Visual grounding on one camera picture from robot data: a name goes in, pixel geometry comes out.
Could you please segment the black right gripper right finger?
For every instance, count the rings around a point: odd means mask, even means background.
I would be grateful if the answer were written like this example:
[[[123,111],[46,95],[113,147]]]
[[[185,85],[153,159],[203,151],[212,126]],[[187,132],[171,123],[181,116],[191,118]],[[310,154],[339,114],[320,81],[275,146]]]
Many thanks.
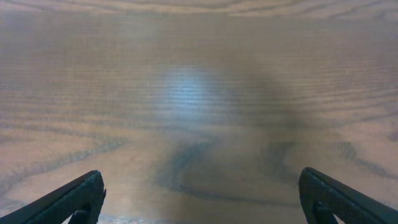
[[[397,210],[314,168],[302,170],[298,190],[308,224],[397,224]]]

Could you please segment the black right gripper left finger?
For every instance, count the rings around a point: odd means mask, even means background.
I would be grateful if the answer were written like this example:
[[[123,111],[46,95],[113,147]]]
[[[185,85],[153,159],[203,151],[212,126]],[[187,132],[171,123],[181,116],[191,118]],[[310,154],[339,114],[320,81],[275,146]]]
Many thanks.
[[[1,217],[1,224],[96,224],[105,196],[101,172],[92,170]]]

